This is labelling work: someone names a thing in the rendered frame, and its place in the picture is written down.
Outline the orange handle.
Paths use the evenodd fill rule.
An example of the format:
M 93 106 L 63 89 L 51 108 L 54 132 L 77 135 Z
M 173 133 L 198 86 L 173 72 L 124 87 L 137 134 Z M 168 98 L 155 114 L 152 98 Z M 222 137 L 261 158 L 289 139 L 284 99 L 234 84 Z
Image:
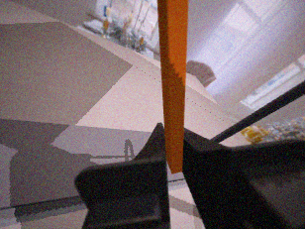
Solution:
M 189 0 L 157 0 L 166 161 L 182 172 Z

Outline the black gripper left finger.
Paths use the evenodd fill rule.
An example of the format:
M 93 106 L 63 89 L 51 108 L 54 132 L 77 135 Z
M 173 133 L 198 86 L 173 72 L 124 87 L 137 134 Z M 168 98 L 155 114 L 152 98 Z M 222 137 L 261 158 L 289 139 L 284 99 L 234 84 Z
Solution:
M 132 161 L 86 168 L 74 179 L 74 187 L 87 209 L 91 202 L 156 194 L 161 221 L 170 223 L 162 123 L 156 124 L 148 141 Z

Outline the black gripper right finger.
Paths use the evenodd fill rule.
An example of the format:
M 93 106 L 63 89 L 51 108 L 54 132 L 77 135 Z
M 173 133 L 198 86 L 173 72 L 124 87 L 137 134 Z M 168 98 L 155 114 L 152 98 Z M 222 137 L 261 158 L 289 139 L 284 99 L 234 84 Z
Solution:
M 227 147 L 186 128 L 182 173 L 206 229 L 224 229 L 222 220 L 241 170 L 305 163 L 305 141 L 289 139 Z

